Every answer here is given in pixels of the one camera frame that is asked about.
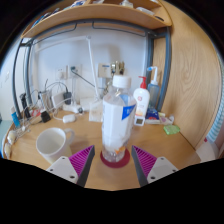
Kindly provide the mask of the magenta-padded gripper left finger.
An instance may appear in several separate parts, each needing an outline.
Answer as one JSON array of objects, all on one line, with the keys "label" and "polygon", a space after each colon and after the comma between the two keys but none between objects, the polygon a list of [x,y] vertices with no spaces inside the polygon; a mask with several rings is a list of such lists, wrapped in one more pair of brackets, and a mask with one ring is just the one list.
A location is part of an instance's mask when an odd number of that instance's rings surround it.
[{"label": "magenta-padded gripper left finger", "polygon": [[61,156],[47,169],[47,171],[84,187],[94,156],[95,147],[89,146],[70,157]]}]

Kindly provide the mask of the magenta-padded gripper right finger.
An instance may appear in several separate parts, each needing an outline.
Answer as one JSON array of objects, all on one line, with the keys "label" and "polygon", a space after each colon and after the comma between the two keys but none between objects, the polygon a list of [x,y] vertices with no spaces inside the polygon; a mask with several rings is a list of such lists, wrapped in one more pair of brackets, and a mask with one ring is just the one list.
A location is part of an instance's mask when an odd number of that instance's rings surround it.
[{"label": "magenta-padded gripper right finger", "polygon": [[177,171],[177,168],[165,157],[156,158],[137,146],[132,146],[132,157],[141,187]]}]

